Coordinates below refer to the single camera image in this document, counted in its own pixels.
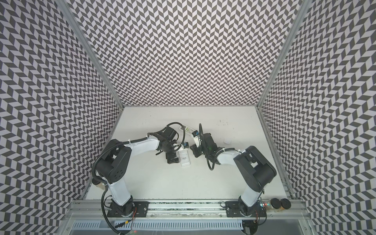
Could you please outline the small white remote control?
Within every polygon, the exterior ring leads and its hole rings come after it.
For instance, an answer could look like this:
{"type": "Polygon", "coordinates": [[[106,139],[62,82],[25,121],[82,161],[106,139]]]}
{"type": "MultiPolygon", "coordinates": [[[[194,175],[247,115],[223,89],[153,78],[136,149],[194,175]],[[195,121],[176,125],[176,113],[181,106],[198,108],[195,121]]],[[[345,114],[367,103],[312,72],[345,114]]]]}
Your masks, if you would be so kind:
{"type": "Polygon", "coordinates": [[[178,151],[178,157],[180,160],[181,167],[186,167],[191,165],[190,158],[189,158],[189,152],[187,149],[184,149],[182,151],[178,151]]]}

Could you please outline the white battery cover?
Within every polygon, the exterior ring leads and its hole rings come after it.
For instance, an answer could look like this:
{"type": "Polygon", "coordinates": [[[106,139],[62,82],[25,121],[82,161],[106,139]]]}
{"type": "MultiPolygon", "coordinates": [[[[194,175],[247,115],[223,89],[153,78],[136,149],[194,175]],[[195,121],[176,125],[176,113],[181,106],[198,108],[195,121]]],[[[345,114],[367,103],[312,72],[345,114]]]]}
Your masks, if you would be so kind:
{"type": "Polygon", "coordinates": [[[225,143],[226,145],[230,145],[230,144],[232,143],[232,139],[231,139],[231,138],[225,138],[225,139],[224,139],[224,143],[225,143]]]}

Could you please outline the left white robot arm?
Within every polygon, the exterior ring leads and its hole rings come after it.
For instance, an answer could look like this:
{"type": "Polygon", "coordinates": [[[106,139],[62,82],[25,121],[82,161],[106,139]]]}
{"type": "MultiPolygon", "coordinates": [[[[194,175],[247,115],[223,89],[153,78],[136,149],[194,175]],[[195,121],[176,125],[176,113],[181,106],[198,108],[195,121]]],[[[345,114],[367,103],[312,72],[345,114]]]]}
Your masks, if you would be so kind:
{"type": "Polygon", "coordinates": [[[149,151],[164,152],[169,164],[178,160],[177,152],[185,149],[185,136],[182,142],[174,137],[178,133],[171,127],[149,133],[146,137],[120,142],[112,139],[92,166],[92,183],[103,186],[112,196],[111,206],[121,216],[129,216],[135,211],[133,197],[125,182],[125,173],[131,157],[149,151]]]}

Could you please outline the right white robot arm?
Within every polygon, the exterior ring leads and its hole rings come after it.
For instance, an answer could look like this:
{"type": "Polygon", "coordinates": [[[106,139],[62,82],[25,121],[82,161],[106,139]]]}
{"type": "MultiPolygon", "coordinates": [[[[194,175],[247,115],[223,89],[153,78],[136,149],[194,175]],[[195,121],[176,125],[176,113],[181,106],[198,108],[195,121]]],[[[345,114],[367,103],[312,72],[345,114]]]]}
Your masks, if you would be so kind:
{"type": "Polygon", "coordinates": [[[238,168],[246,183],[246,188],[238,199],[240,213],[246,217],[251,216],[260,205],[259,198],[265,186],[277,175],[274,166],[255,146],[244,150],[218,147],[210,133],[198,131],[194,131],[193,139],[195,144],[190,149],[196,158],[205,156],[211,171],[216,165],[234,165],[238,168]]]}

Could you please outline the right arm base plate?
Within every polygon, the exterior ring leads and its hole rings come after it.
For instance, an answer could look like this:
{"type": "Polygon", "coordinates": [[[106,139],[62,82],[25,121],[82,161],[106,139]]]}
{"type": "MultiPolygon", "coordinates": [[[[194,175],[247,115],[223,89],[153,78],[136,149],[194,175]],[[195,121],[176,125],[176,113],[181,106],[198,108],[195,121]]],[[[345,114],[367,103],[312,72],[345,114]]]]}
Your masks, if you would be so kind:
{"type": "Polygon", "coordinates": [[[260,201],[257,201],[251,207],[239,201],[225,201],[224,209],[227,214],[227,217],[267,217],[266,212],[263,206],[261,205],[260,201]]]}

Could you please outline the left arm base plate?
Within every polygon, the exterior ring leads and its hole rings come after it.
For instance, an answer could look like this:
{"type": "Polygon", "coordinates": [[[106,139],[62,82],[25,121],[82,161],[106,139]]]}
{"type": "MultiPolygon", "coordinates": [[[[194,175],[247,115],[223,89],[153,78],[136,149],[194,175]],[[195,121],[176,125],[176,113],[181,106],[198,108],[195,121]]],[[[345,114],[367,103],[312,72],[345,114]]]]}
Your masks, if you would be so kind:
{"type": "Polygon", "coordinates": [[[149,208],[148,201],[131,201],[123,206],[119,206],[114,201],[111,202],[107,216],[112,217],[146,217],[149,208]]]}

